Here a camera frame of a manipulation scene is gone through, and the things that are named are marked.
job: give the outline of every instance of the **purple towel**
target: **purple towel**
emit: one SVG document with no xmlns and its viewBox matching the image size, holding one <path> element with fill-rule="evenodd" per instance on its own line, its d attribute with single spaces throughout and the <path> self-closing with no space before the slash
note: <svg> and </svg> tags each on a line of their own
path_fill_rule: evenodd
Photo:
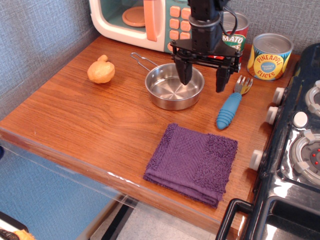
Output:
<svg viewBox="0 0 320 240">
<path fill-rule="evenodd" d="M 226 192 L 238 142 L 169 124 L 143 178 L 216 208 Z"/>
</svg>

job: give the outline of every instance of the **toy stove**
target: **toy stove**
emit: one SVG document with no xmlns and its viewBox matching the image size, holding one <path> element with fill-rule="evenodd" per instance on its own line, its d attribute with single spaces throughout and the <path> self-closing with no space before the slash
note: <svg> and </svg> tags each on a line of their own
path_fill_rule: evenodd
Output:
<svg viewBox="0 0 320 240">
<path fill-rule="evenodd" d="M 233 199 L 216 239 L 225 239 L 236 212 L 248 214 L 241 239 L 320 239 L 320 43 L 301 54 L 286 88 L 277 88 L 266 122 L 274 126 L 258 171 L 253 203 Z"/>
</svg>

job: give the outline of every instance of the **gray wall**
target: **gray wall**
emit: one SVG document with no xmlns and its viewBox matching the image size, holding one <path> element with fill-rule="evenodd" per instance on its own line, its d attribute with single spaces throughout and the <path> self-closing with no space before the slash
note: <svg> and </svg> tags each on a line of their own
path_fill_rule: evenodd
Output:
<svg viewBox="0 0 320 240">
<path fill-rule="evenodd" d="M 88 0 L 1 0 L 0 120 L 98 35 Z"/>
<path fill-rule="evenodd" d="M 295 54 L 320 43 L 319 0 L 230 0 L 228 5 L 249 19 L 247 43 L 259 34 L 282 34 L 293 41 Z"/>
</svg>

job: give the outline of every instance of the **metal pot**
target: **metal pot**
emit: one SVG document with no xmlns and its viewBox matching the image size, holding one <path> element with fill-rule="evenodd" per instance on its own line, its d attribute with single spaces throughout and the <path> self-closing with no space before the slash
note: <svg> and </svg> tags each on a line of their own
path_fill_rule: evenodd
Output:
<svg viewBox="0 0 320 240">
<path fill-rule="evenodd" d="M 134 55 L 157 67 L 149 70 Z M 175 63 L 157 65 L 135 52 L 131 53 L 130 56 L 136 59 L 140 66 L 149 71 L 145 77 L 145 87 L 149 92 L 151 101 L 159 108 L 178 111 L 191 107 L 199 100 L 200 93 L 205 85 L 205 79 L 196 68 L 192 68 L 190 82 L 183 85 L 180 82 Z"/>
</svg>

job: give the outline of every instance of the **orange plate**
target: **orange plate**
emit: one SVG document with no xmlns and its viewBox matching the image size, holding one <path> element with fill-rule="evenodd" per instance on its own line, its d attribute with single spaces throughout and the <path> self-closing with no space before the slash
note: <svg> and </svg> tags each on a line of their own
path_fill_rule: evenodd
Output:
<svg viewBox="0 0 320 240">
<path fill-rule="evenodd" d="M 125 24 L 132 27 L 144 27 L 146 25 L 144 7 L 135 6 L 129 8 L 122 14 L 122 20 Z"/>
</svg>

